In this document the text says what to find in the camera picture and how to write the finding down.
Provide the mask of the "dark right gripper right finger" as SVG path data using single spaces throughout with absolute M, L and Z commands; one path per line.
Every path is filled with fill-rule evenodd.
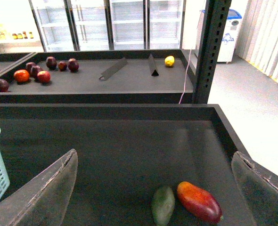
M 231 169 L 254 225 L 278 226 L 278 175 L 239 151 Z

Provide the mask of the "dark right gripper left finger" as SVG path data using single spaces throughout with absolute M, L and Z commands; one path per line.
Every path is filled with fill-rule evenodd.
M 59 226 L 72 195 L 78 155 L 72 149 L 0 202 L 0 226 Z

